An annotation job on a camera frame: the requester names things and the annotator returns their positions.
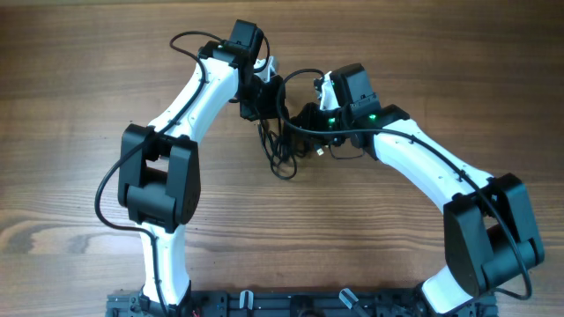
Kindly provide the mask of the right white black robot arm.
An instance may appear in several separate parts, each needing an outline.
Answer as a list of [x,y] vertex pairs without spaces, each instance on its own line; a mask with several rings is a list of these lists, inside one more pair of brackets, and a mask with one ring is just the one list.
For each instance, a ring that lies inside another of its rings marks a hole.
[[446,265],[417,287],[417,302],[446,316],[498,294],[530,299],[529,271],[545,250],[525,184],[512,173],[494,177],[468,165],[400,107],[382,107],[361,64],[317,75],[318,101],[298,115],[287,114],[278,96],[286,126],[329,148],[350,141],[400,172],[442,214]]

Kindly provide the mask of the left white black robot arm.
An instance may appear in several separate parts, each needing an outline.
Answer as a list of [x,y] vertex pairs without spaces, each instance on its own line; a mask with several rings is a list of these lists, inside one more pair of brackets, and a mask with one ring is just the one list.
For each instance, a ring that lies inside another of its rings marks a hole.
[[201,193],[198,146],[221,108],[236,103],[250,122],[278,115],[277,63],[258,57],[267,43],[256,24],[237,20],[228,39],[212,36],[198,50],[192,77],[162,114],[122,134],[117,200],[142,239],[144,312],[171,316],[189,303],[183,234]]

